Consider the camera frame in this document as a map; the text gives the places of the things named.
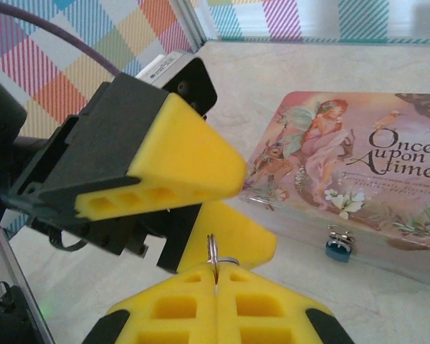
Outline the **aluminium frame post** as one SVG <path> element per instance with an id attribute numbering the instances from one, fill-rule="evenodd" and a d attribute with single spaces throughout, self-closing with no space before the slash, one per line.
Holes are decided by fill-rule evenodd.
<path id="1" fill-rule="evenodd" d="M 169 0 L 177 20 L 185 33 L 193 53 L 199 51 L 207 42 L 201 22 L 191 0 Z"/>

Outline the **pink fairy picture tin box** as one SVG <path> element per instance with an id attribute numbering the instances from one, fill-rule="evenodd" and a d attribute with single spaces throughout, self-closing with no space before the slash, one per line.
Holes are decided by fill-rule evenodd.
<path id="1" fill-rule="evenodd" d="M 243 201 L 352 232 L 350 259 L 430 285 L 430 94 L 286 95 L 249 159 Z"/>

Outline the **thin aluminium edge strip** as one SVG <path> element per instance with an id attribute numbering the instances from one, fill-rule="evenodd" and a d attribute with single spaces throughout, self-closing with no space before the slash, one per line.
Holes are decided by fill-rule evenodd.
<path id="1" fill-rule="evenodd" d="M 270 37 L 220 37 L 209 39 L 209 42 L 241 42 L 241 43 L 280 43 L 280 44 L 352 44 L 352 45 L 419 45 L 430 46 L 430 39 L 396 38 L 396 39 L 341 39 L 341 38 L 270 38 Z"/>

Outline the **small blue padlock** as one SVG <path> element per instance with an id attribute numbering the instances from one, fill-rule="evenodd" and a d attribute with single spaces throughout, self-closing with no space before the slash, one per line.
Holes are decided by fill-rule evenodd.
<path id="1" fill-rule="evenodd" d="M 355 247 L 352 232 L 339 224 L 328 224 L 327 229 L 329 233 L 325 244 L 326 256 L 337 262 L 347 263 Z"/>

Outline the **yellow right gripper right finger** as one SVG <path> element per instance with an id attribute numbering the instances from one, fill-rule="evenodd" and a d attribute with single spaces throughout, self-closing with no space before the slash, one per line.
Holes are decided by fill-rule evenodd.
<path id="1" fill-rule="evenodd" d="M 324 304 L 241 267 L 220 267 L 217 344 L 355 344 Z"/>

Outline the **silver key ring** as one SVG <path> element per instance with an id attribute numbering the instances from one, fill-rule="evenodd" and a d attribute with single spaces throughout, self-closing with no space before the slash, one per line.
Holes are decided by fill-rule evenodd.
<path id="1" fill-rule="evenodd" d="M 207 236 L 208 260 L 214 275 L 215 284 L 218 283 L 221 263 L 232 263 L 239 265 L 239 261 L 233 257 L 220 257 L 219 248 L 214 234 Z"/>

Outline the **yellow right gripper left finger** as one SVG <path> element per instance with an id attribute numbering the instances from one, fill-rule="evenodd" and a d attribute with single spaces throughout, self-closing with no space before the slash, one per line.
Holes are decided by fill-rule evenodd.
<path id="1" fill-rule="evenodd" d="M 215 279 L 199 264 L 113 305 L 82 344 L 216 344 Z"/>

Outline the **aluminium table edge rail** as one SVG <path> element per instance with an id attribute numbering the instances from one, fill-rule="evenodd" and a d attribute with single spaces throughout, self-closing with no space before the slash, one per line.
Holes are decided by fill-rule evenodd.
<path id="1" fill-rule="evenodd" d="M 0 344 L 55 344 L 1 227 Z"/>

